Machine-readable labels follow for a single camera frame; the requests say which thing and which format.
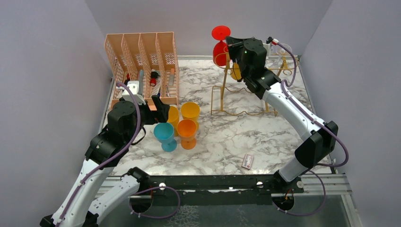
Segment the red wine glass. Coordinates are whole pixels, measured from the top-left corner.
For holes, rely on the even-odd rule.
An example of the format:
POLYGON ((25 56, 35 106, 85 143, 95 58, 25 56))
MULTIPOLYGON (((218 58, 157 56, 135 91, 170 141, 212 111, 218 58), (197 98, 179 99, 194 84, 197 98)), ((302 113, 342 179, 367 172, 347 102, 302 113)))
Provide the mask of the red wine glass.
POLYGON ((213 48, 213 61, 217 66, 223 67, 227 63, 226 37, 230 36, 231 30, 225 25, 219 25, 212 29, 211 35, 218 42, 213 48))

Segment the blue wine glass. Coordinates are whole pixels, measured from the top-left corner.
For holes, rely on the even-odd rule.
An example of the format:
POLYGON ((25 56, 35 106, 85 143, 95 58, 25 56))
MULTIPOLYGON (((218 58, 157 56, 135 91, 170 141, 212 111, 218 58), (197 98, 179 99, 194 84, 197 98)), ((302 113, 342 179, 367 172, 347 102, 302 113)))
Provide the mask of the blue wine glass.
POLYGON ((172 152, 177 147, 177 141, 175 140, 175 131, 172 124, 158 123, 154 130, 154 136, 161 143, 161 148, 165 152, 172 152))

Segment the orange wine glass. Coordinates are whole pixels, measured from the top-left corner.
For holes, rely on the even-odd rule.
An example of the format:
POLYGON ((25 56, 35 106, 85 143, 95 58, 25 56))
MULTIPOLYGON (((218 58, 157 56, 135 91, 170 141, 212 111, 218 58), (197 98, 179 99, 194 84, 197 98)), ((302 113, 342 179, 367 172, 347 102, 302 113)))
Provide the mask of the orange wine glass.
POLYGON ((195 138, 197 133, 197 125, 191 119, 184 119, 177 125, 177 132, 181 139, 181 146, 190 150, 196 146, 197 140, 195 138))

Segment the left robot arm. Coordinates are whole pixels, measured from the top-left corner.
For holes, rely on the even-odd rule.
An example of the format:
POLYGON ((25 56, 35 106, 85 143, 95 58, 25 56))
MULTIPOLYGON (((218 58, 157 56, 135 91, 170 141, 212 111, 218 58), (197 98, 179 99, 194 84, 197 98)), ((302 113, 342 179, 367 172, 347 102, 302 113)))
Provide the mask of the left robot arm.
POLYGON ((42 218, 42 227, 97 227, 130 194, 148 190, 148 174, 137 167, 117 186, 96 197, 105 179, 129 151, 144 125, 165 123, 170 106, 152 96, 156 109, 121 98, 107 115, 107 125, 90 142, 82 169, 65 201, 42 218))

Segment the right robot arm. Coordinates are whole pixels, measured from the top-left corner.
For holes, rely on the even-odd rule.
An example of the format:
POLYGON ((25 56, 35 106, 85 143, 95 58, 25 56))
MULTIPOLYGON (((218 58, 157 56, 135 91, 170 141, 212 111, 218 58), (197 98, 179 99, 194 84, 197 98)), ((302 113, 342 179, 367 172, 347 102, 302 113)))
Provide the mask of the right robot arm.
POLYGON ((338 126, 314 115, 287 89, 286 81, 267 69, 267 50, 261 40, 226 37, 230 59, 237 63, 241 80, 259 99, 276 108, 293 126, 302 144, 291 158, 273 175, 273 187, 285 192, 292 182, 315 167, 335 147, 338 126))

